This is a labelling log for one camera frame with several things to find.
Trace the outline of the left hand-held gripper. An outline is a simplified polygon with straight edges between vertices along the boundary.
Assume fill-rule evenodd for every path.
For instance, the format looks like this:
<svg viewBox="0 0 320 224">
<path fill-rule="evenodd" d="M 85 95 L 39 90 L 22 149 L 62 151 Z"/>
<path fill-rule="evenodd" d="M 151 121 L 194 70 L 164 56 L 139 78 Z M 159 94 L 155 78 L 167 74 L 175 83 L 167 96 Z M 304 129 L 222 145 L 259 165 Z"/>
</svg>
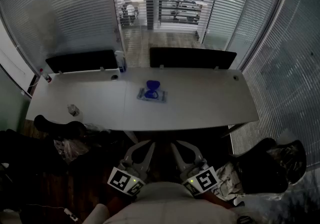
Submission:
<svg viewBox="0 0 320 224">
<path fill-rule="evenodd" d="M 148 168 L 156 143 L 150 140 L 130 147 L 118 167 L 114 167 L 107 184 L 128 196 L 135 196 L 146 185 Z"/>
</svg>

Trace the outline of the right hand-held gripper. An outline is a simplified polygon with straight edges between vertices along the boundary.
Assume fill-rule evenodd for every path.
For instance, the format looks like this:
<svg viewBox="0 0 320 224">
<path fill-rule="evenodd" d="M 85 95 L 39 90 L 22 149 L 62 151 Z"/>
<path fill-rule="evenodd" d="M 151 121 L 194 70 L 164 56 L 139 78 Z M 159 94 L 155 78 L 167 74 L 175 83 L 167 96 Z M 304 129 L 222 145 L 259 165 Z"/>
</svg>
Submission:
<svg viewBox="0 0 320 224">
<path fill-rule="evenodd" d="M 203 159 L 198 147 L 181 140 L 177 140 L 176 145 L 171 143 L 170 146 L 177 168 L 182 173 L 180 176 L 182 185 L 187 188 L 193 196 L 203 194 L 219 183 L 216 171 L 213 166 L 210 167 L 207 161 Z M 186 170 L 186 163 L 195 163 L 198 160 L 202 161 Z"/>
</svg>

